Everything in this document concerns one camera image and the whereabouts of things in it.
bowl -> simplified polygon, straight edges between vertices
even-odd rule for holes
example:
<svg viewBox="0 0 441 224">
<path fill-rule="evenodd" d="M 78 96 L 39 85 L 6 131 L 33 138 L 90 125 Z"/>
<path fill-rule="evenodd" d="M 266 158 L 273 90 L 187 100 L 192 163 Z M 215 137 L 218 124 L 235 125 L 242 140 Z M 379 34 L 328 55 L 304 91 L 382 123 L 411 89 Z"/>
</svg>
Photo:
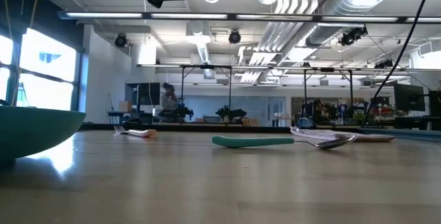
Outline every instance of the bowl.
<svg viewBox="0 0 441 224">
<path fill-rule="evenodd" d="M 82 112 L 0 106 L 0 160 L 54 147 L 78 131 L 84 118 Z"/>
</svg>

security camera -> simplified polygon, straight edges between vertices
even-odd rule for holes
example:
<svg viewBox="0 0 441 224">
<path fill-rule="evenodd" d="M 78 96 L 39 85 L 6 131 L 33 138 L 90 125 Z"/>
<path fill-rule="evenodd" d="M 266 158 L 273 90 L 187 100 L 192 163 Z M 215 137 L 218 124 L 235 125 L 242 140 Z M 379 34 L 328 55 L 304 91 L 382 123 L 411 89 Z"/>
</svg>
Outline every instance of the security camera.
<svg viewBox="0 0 441 224">
<path fill-rule="evenodd" d="M 228 41 L 231 44 L 237 44 L 240 42 L 240 34 L 239 30 L 232 30 L 232 33 L 229 35 Z"/>
<path fill-rule="evenodd" d="M 115 39 L 115 46 L 118 48 L 125 48 L 128 43 L 126 34 L 118 34 L 118 37 Z"/>
</svg>

box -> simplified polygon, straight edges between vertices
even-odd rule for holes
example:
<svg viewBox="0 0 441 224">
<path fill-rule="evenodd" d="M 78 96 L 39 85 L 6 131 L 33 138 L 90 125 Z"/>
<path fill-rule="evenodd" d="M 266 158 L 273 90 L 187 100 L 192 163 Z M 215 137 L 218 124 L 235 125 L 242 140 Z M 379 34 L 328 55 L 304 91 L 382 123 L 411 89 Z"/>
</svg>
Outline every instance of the box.
<svg viewBox="0 0 441 224">
<path fill-rule="evenodd" d="M 132 102 L 131 101 L 120 101 L 119 102 L 119 112 L 131 112 Z"/>
<path fill-rule="evenodd" d="M 258 127 L 259 126 L 259 120 L 255 118 L 249 119 L 249 125 L 252 127 Z"/>
</svg>

metal spoon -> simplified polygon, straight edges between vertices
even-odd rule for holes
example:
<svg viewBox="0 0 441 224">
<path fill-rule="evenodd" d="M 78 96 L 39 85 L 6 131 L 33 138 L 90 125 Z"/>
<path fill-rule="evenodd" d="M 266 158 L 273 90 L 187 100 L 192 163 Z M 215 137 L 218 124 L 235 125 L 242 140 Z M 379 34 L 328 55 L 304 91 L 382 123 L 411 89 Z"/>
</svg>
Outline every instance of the metal spoon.
<svg viewBox="0 0 441 224">
<path fill-rule="evenodd" d="M 212 138 L 213 143 L 216 145 L 222 145 L 224 147 L 239 148 L 239 147 L 256 147 L 263 145 L 282 145 L 292 144 L 295 142 L 308 143 L 321 150 L 328 150 L 335 147 L 346 145 L 356 140 L 354 135 L 344 136 L 332 141 L 323 141 L 319 143 L 311 143 L 309 141 L 297 141 L 292 137 L 259 137 L 259 138 L 243 138 L 243 137 L 224 137 L 214 136 Z"/>
<path fill-rule="evenodd" d="M 310 145 L 315 146 L 316 148 L 319 148 L 321 150 L 328 150 L 328 149 L 332 149 L 335 147 L 340 147 L 342 145 L 346 145 L 351 143 L 352 141 L 355 141 L 356 137 L 354 135 L 351 136 L 345 136 L 342 138 L 338 138 L 332 141 L 323 141 L 323 142 L 319 142 L 319 143 L 310 143 L 309 141 L 294 141 L 295 142 L 302 142 L 302 143 L 308 143 Z"/>
</svg>

teal spoon handle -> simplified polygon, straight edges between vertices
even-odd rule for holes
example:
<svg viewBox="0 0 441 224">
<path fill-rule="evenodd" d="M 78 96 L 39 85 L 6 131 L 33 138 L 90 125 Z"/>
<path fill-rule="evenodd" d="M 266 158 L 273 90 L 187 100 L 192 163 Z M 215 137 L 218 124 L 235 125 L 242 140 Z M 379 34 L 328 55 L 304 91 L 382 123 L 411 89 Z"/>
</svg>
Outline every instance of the teal spoon handle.
<svg viewBox="0 0 441 224">
<path fill-rule="evenodd" d="M 213 143 L 224 147 L 254 147 L 261 145 L 282 145 L 294 143 L 293 138 L 267 137 L 267 138 L 234 138 L 214 136 Z"/>
</svg>

